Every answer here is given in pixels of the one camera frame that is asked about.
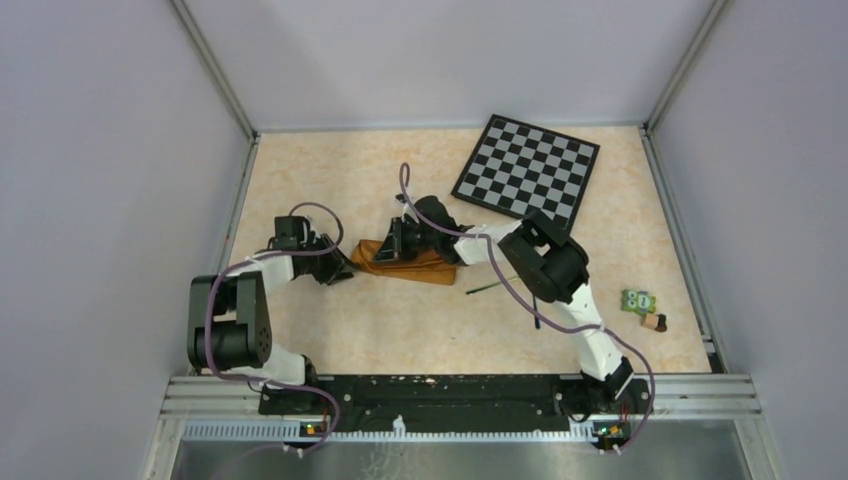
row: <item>wooden block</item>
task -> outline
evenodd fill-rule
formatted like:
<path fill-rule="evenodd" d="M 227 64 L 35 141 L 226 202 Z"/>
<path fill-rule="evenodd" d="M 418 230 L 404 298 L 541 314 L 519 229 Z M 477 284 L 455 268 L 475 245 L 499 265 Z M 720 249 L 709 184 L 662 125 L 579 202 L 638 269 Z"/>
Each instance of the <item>wooden block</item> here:
<path fill-rule="evenodd" d="M 645 315 L 642 319 L 642 326 L 650 328 L 651 330 L 656 330 L 657 332 L 665 332 L 668 330 L 665 314 L 662 313 L 649 313 Z"/>

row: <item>metal frame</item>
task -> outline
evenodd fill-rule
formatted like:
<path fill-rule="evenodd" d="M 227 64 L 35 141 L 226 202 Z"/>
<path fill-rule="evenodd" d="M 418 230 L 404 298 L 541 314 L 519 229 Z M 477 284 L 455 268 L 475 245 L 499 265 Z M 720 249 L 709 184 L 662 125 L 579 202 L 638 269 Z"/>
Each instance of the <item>metal frame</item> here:
<path fill-rule="evenodd" d="M 167 0 L 172 6 L 198 59 L 215 85 L 230 114 L 242 133 L 250 140 L 239 188 L 230 212 L 218 266 L 229 260 L 232 238 L 235 235 L 253 163 L 259 145 L 259 134 L 251 124 L 244 108 L 231 87 L 209 44 L 192 16 L 185 0 Z M 674 192 L 669 184 L 662 157 L 654 143 L 653 134 L 673 102 L 686 75 L 691 70 L 713 28 L 730 5 L 729 0 L 713 1 L 704 21 L 669 79 L 649 119 L 640 127 L 648 164 L 657 186 L 675 250 L 683 270 L 692 305 L 701 324 L 708 354 L 721 358 L 724 352 L 720 332 L 714 323 L 714 313 L 698 274 Z M 719 371 L 723 369 L 719 362 Z M 779 455 L 768 432 L 754 385 L 747 374 L 670 374 L 657 375 L 655 413 L 652 421 L 733 420 L 752 478 L 785 478 Z M 174 377 L 168 386 L 160 411 L 156 432 L 148 453 L 144 477 L 148 480 L 170 479 L 177 463 L 180 441 L 187 426 L 197 421 L 227 420 L 256 424 L 279 423 L 258 414 L 259 394 L 246 385 L 225 383 L 214 377 Z M 329 441 L 340 441 L 333 438 Z"/>

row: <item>cable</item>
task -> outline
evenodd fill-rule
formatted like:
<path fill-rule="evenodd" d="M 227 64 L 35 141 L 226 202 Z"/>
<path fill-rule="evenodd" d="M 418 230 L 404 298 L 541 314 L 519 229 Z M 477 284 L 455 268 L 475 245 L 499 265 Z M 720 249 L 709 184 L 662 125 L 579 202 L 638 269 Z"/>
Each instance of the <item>cable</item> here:
<path fill-rule="evenodd" d="M 636 440 L 636 438 L 638 438 L 639 435 L 642 433 L 642 429 L 645 426 L 645 423 L 648 421 L 648 417 L 651 415 L 651 411 L 653 410 L 653 407 L 654 407 L 654 393 L 656 392 L 656 379 L 654 378 L 654 371 L 651 368 L 650 363 L 648 363 L 648 359 L 645 358 L 644 355 L 642 355 L 642 352 L 637 350 L 635 347 L 633 347 L 629 343 L 625 342 L 621 337 L 618 336 L 618 334 L 616 334 L 615 332 L 613 332 L 612 330 L 610 330 L 608 328 L 602 327 L 601 325 L 582 325 L 582 326 L 575 327 L 575 328 L 563 327 L 562 325 L 554 322 L 553 320 L 551 320 L 547 316 L 545 316 L 543 313 L 537 311 L 532 306 L 530 306 L 530 304 L 528 304 L 526 300 L 521 298 L 521 295 L 518 293 L 518 291 L 516 291 L 515 288 L 513 288 L 512 285 L 510 285 L 509 281 L 506 278 L 506 275 L 504 275 L 504 273 L 501 271 L 500 267 L 498 266 L 498 262 L 495 261 L 495 251 L 494 251 L 494 243 L 495 242 L 492 239 L 491 235 L 488 235 L 488 234 L 485 234 L 485 233 L 456 232 L 456 231 L 444 228 L 441 225 L 438 225 L 435 222 L 433 222 L 432 220 L 421 215 L 421 212 L 419 212 L 418 209 L 415 208 L 415 205 L 412 204 L 412 201 L 409 197 L 409 194 L 406 191 L 406 188 L 409 185 L 410 172 L 411 172 L 411 170 L 410 170 L 409 164 L 406 163 L 406 162 L 403 162 L 401 164 L 400 170 L 398 172 L 398 180 L 399 180 L 399 183 L 400 183 L 401 193 L 403 195 L 404 200 L 406 201 L 406 205 L 409 206 L 410 210 L 412 210 L 412 213 L 416 216 L 416 218 L 418 218 L 420 221 L 426 223 L 431 228 L 433 228 L 433 229 L 435 229 L 439 232 L 445 233 L 447 235 L 452 235 L 454 237 L 459 237 L 459 238 L 482 238 L 482 239 L 485 239 L 486 240 L 486 248 L 489 252 L 489 263 L 492 264 L 492 268 L 495 271 L 495 275 L 497 275 L 498 279 L 501 281 L 501 283 L 507 289 L 509 294 L 512 295 L 512 298 L 514 298 L 515 301 L 518 302 L 519 305 L 524 307 L 525 310 L 530 312 L 530 314 L 534 315 L 535 318 L 538 318 L 539 320 L 541 320 L 545 325 L 553 328 L 554 330 L 556 330 L 558 332 L 567 333 L 569 335 L 572 335 L 572 334 L 575 334 L 575 333 L 580 333 L 580 332 L 583 332 L 583 331 L 586 331 L 586 330 L 601 330 L 604 333 L 606 333 L 607 335 L 609 335 L 613 340 L 618 342 L 619 345 L 626 348 L 627 350 L 630 350 L 634 355 L 636 355 L 636 357 L 639 358 L 639 360 L 642 362 L 642 364 L 645 365 L 645 370 L 647 370 L 647 372 L 648 372 L 648 383 L 650 384 L 650 387 L 651 387 L 651 392 L 650 392 L 650 395 L 648 397 L 648 408 L 645 412 L 645 415 L 642 417 L 642 420 L 640 420 L 639 424 L 636 426 L 636 430 L 634 430 L 633 434 L 630 436 L 630 439 L 627 440 L 627 442 L 619 448 L 619 453 L 623 453 L 627 448 L 629 448 L 630 444 L 633 443 L 633 441 Z"/>
<path fill-rule="evenodd" d="M 327 441 L 327 438 L 329 438 L 329 436 L 336 429 L 336 426 L 339 423 L 339 415 L 341 414 L 341 407 L 339 406 L 339 402 L 336 401 L 336 399 L 333 398 L 332 395 L 325 392 L 324 390 L 321 390 L 320 388 L 310 387 L 310 386 L 307 386 L 307 385 L 289 385 L 289 384 L 285 384 L 285 383 L 282 383 L 282 382 L 278 382 L 276 380 L 261 378 L 261 377 L 255 377 L 255 376 L 252 376 L 252 375 L 222 373 L 218 369 L 218 366 L 215 364 L 215 358 L 213 358 L 214 356 L 212 355 L 212 317 L 213 317 L 212 311 L 213 311 L 213 308 L 215 306 L 215 295 L 218 293 L 218 288 L 221 286 L 221 283 L 224 281 L 224 278 L 226 278 L 227 275 L 230 272 L 232 272 L 233 270 L 245 267 L 247 265 L 251 265 L 253 262 L 255 262 L 257 260 L 261 261 L 261 260 L 266 260 L 266 259 L 274 258 L 274 257 L 281 257 L 281 256 L 285 256 L 285 255 L 289 255 L 289 256 L 292 256 L 292 257 L 314 257 L 314 256 L 325 255 L 327 253 L 332 252 L 336 248 L 338 248 L 339 244 L 341 244 L 342 240 L 344 239 L 344 226 L 342 225 L 342 221 L 341 221 L 341 219 L 339 219 L 338 215 L 336 215 L 336 213 L 333 212 L 332 210 L 330 210 L 328 207 L 326 207 L 326 206 L 324 206 L 320 203 L 315 203 L 315 202 L 298 203 L 297 205 L 292 207 L 291 211 L 289 211 L 289 215 L 292 215 L 297 209 L 302 208 L 302 207 L 307 207 L 307 206 L 318 207 L 318 208 L 324 210 L 325 212 L 329 213 L 333 217 L 333 219 L 336 221 L 336 226 L 339 229 L 338 240 L 336 240 L 336 242 L 331 244 L 329 247 L 322 249 L 322 250 L 292 251 L 292 252 L 273 251 L 273 252 L 268 252 L 268 253 L 265 253 L 265 254 L 260 254 L 260 255 L 253 257 L 251 259 L 252 261 L 246 260 L 246 261 L 243 261 L 243 262 L 239 262 L 239 263 L 236 263 L 234 265 L 230 265 L 229 267 L 222 270 L 218 274 L 218 276 L 215 277 L 215 281 L 212 282 L 212 287 L 209 289 L 209 300 L 206 302 L 206 316 L 204 318 L 204 330 L 203 330 L 203 346 L 206 349 L 206 364 L 209 366 L 209 371 L 211 371 L 213 375 L 220 378 L 221 380 L 232 381 L 232 382 L 248 382 L 248 383 L 250 383 L 250 382 L 264 382 L 268 385 L 271 385 L 271 386 L 274 386 L 274 387 L 277 387 L 277 388 L 294 390 L 294 391 L 298 391 L 298 392 L 314 393 L 316 395 L 319 395 L 319 396 L 327 399 L 330 402 L 330 404 L 333 405 L 333 410 L 335 411 L 336 414 L 333 416 L 332 420 L 330 421 L 329 428 L 327 428 L 326 431 L 324 431 L 324 434 L 321 436 L 321 438 L 319 438 L 318 441 L 314 445 L 312 445 L 312 446 L 310 446 L 306 449 L 302 449 L 302 450 L 301 449 L 293 449 L 293 448 L 291 449 L 293 452 L 296 452 L 298 455 L 301 455 L 301 456 L 309 454 L 309 453 L 315 451 L 316 449 L 321 448 L 321 446 Z M 258 446 L 256 448 L 252 448 L 252 449 L 248 450 L 247 452 L 242 453 L 241 455 L 239 455 L 235 459 L 224 464 L 221 468 L 218 469 L 217 472 L 215 472 L 214 475 L 212 475 L 212 477 L 210 477 L 210 480 L 218 478 L 224 471 L 228 470 L 229 468 L 231 468 L 236 463 L 242 461 L 244 458 L 249 457 L 250 455 L 253 455 L 254 453 L 257 453 L 257 452 L 260 452 L 260 451 L 263 451 L 263 450 L 268 450 L 270 448 L 282 448 L 283 451 L 286 451 L 286 452 L 289 451 L 289 449 L 290 449 L 290 447 L 288 445 L 280 445 L 280 444 L 261 445 L 261 446 Z"/>

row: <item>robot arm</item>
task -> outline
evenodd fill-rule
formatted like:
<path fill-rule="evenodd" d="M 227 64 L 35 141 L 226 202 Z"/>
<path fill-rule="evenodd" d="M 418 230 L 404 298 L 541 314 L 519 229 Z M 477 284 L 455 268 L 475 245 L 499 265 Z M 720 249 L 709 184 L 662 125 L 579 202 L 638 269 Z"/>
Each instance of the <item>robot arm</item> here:
<path fill-rule="evenodd" d="M 524 220 L 507 225 L 465 227 L 456 224 L 436 197 L 424 197 L 415 206 L 422 215 L 445 228 L 490 236 L 497 244 L 493 249 L 495 261 L 508 261 L 533 295 L 553 304 L 562 326 L 603 326 L 586 270 L 589 257 L 543 213 L 535 211 Z M 544 246 L 548 250 L 540 254 L 537 248 Z M 378 257 L 402 260 L 404 254 L 409 257 L 410 252 L 426 248 L 435 248 L 448 263 L 467 266 L 490 261 L 484 238 L 456 239 L 419 224 L 409 215 L 393 219 L 389 238 Z M 571 338 L 577 347 L 581 373 L 605 398 L 617 400 L 633 378 L 627 357 L 600 329 L 586 329 Z"/>
<path fill-rule="evenodd" d="M 292 256 L 281 252 L 326 250 L 332 241 L 315 232 L 299 216 L 276 217 L 268 250 L 248 258 L 247 265 L 230 271 L 215 296 L 213 317 L 235 312 L 232 320 L 212 323 L 212 354 L 220 370 L 252 373 L 286 384 L 306 383 L 314 372 L 309 359 L 276 344 L 271 336 L 266 295 L 301 275 L 311 274 L 321 284 L 353 277 L 353 264 L 338 249 L 319 256 Z M 206 305 L 216 275 L 191 282 L 188 322 L 188 358 L 196 369 L 206 368 L 204 329 Z"/>

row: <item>small object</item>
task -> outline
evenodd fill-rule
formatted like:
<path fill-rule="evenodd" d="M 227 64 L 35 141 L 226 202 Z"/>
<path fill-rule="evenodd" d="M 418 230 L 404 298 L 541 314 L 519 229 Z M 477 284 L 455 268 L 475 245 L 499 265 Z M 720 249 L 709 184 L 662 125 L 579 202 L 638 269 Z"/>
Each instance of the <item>small object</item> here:
<path fill-rule="evenodd" d="M 649 313 L 645 315 L 645 317 L 642 319 L 642 326 L 645 328 L 650 328 L 651 330 L 655 330 L 657 332 L 665 332 L 668 330 L 668 325 L 666 324 L 666 317 L 664 313 Z"/>
<path fill-rule="evenodd" d="M 512 282 L 518 280 L 518 275 L 513 275 L 513 276 L 507 278 L 507 280 L 510 283 L 512 283 Z M 465 292 L 465 294 L 466 295 L 474 295 L 475 293 L 480 293 L 480 292 L 488 290 L 492 287 L 497 287 L 498 285 L 503 285 L 500 280 L 498 280 L 497 282 L 492 282 L 488 285 L 483 285 L 482 287 L 472 288 L 471 290 L 468 290 L 467 292 Z"/>
<path fill-rule="evenodd" d="M 540 210 L 566 233 L 600 147 L 492 115 L 451 194 L 514 218 Z"/>
<path fill-rule="evenodd" d="M 536 295 L 533 295 L 533 310 L 539 311 L 539 307 L 536 305 Z M 533 314 L 533 324 L 536 326 L 536 330 L 542 329 L 542 324 L 539 322 L 539 316 Z"/>
<path fill-rule="evenodd" d="M 621 309 L 639 315 L 655 313 L 657 311 L 657 297 L 644 290 L 622 290 Z"/>
<path fill-rule="evenodd" d="M 392 421 L 392 430 L 399 435 L 406 434 L 406 424 L 403 423 L 403 415 L 398 415 L 398 418 Z"/>

